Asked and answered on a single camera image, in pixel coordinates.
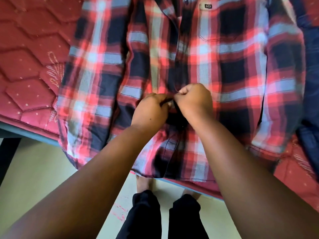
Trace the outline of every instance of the leg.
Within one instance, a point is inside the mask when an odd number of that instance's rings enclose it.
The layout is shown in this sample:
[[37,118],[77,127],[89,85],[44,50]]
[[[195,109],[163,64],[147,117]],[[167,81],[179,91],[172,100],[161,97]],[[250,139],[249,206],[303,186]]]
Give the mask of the leg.
[[198,193],[184,190],[182,197],[173,203],[173,208],[169,210],[168,239],[208,238],[199,217],[199,196]]
[[160,204],[150,190],[152,181],[153,179],[137,176],[137,194],[133,195],[133,207],[116,239],[161,239]]

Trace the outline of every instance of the bare foot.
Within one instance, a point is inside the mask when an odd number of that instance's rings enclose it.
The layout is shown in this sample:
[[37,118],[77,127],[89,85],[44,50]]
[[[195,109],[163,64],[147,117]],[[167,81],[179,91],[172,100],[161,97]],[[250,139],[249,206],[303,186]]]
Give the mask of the bare foot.
[[198,200],[201,194],[194,192],[193,190],[184,189],[183,194],[191,195],[195,200]]
[[142,193],[145,190],[152,190],[153,178],[145,178],[136,175],[136,189],[138,193]]

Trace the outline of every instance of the shirt pocket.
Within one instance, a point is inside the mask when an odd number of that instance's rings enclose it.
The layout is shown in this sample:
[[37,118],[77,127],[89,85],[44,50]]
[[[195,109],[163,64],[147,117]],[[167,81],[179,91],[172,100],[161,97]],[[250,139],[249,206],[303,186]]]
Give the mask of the shirt pocket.
[[244,0],[220,0],[199,4],[199,36],[205,41],[234,40],[246,23]]

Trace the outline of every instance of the person's right hand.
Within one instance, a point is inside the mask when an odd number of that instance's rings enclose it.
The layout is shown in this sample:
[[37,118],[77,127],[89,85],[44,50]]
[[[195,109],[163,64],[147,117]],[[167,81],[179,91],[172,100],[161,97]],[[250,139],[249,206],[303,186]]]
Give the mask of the person's right hand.
[[174,100],[183,116],[192,126],[198,118],[213,116],[211,93],[202,84],[185,86],[174,96]]

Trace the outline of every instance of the beige floor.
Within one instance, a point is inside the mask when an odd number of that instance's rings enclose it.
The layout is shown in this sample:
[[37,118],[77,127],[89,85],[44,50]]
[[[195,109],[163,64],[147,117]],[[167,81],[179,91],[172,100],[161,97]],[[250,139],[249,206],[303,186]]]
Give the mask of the beige floor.
[[[0,187],[0,235],[23,213],[76,170],[60,148],[22,139]],[[162,238],[167,238],[168,209],[183,189],[157,181],[155,194],[161,204]],[[130,174],[107,217],[98,239],[115,238],[132,206],[136,192],[135,177]],[[240,238],[223,201],[202,196],[200,216],[210,238]]]

